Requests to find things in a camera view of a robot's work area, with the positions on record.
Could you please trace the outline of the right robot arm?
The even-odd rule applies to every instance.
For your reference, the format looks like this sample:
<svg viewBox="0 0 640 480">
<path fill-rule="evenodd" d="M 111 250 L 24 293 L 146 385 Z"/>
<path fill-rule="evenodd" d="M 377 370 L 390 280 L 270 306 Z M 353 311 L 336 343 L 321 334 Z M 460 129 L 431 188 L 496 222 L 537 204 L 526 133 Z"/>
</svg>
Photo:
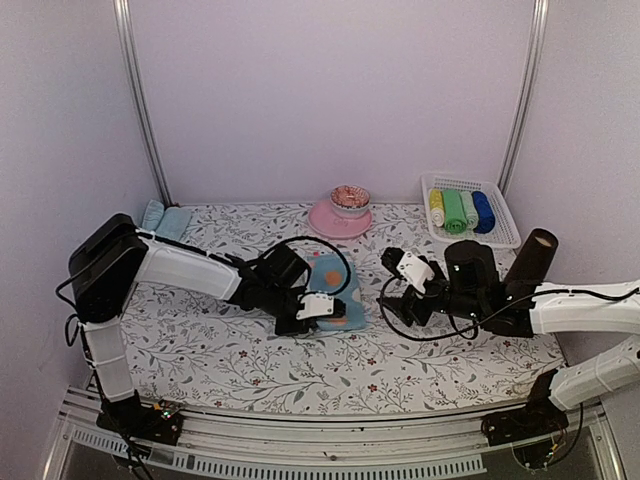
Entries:
<svg viewBox="0 0 640 480">
<path fill-rule="evenodd" d="M 381 263 L 407 288 L 400 297 L 382 294 L 383 315 L 393 313 L 405 326 L 425 325 L 434 313 L 470 321 L 472 329 L 511 338 L 561 332 L 625 333 L 627 339 L 572 367 L 538 376 L 517 427 L 537 436 L 565 412 L 639 379 L 639 284 L 563 286 L 545 277 L 557 249 L 546 231 L 517 255 L 499 277 L 490 247 L 465 240 L 449 245 L 445 264 L 396 247 Z"/>
</svg>

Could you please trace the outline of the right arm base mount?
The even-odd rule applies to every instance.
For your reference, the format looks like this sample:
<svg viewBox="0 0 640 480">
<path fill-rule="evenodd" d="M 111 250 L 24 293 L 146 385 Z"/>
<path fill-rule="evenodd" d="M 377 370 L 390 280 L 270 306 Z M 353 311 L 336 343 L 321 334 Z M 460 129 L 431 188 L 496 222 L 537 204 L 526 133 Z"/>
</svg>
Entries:
<svg viewBox="0 0 640 480">
<path fill-rule="evenodd" d="M 544 399 L 487 414 L 481 420 L 480 431 L 490 446 L 496 446 L 559 432 L 568 425 L 566 413 Z"/>
</svg>

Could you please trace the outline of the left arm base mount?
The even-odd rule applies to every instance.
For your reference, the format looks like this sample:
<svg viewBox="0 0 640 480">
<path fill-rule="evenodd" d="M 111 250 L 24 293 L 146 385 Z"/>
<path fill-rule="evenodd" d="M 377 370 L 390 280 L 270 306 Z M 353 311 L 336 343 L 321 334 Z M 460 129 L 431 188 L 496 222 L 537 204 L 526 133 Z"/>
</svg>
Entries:
<svg viewBox="0 0 640 480">
<path fill-rule="evenodd" d="M 145 406 L 137 392 L 120 401 L 103 400 L 96 425 L 127 439 L 141 439 L 176 446 L 184 418 L 177 411 L 160 404 Z"/>
</svg>

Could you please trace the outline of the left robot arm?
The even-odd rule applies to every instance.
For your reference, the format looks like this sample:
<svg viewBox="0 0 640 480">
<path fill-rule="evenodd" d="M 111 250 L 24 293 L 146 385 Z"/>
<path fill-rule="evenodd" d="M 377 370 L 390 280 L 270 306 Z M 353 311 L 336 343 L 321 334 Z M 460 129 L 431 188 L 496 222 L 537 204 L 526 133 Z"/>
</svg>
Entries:
<svg viewBox="0 0 640 480">
<path fill-rule="evenodd" d="M 121 336 L 121 317 L 132 291 L 150 282 L 209 295 L 276 320 L 279 335 L 305 333 L 314 318 L 333 313 L 330 296 L 299 284 L 309 265 L 287 246 L 252 260 L 220 256 L 159 237 L 116 214 L 69 260 L 69 284 L 90 363 L 111 419 L 128 434 L 148 426 L 139 405 Z"/>
</svg>

